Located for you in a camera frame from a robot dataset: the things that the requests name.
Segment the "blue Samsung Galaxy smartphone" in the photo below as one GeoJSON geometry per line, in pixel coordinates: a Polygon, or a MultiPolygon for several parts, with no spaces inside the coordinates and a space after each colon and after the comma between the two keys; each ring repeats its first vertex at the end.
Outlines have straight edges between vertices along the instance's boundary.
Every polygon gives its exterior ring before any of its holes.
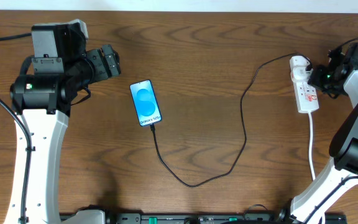
{"type": "Polygon", "coordinates": [[[148,126],[162,120],[162,114],[150,80],[133,83],[130,92],[140,126],[148,126]]]}

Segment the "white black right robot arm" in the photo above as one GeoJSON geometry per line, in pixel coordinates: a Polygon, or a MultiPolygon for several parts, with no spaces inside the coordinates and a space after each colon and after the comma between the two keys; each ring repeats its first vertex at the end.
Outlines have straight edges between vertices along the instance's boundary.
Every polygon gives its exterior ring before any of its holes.
{"type": "Polygon", "coordinates": [[[320,223],[327,209],[358,184],[358,69],[345,76],[344,91],[353,110],[334,135],[329,160],[312,183],[280,211],[277,221],[284,223],[320,223]]]}

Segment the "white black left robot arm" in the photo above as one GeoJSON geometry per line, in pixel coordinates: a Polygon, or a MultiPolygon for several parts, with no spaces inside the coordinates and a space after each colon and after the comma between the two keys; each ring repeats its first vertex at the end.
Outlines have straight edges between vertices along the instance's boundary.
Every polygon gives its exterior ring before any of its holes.
{"type": "Polygon", "coordinates": [[[58,180],[63,138],[80,91],[120,75],[110,46],[87,50],[86,24],[36,24],[34,54],[10,87],[17,136],[14,180],[6,223],[60,223],[58,180]]]}

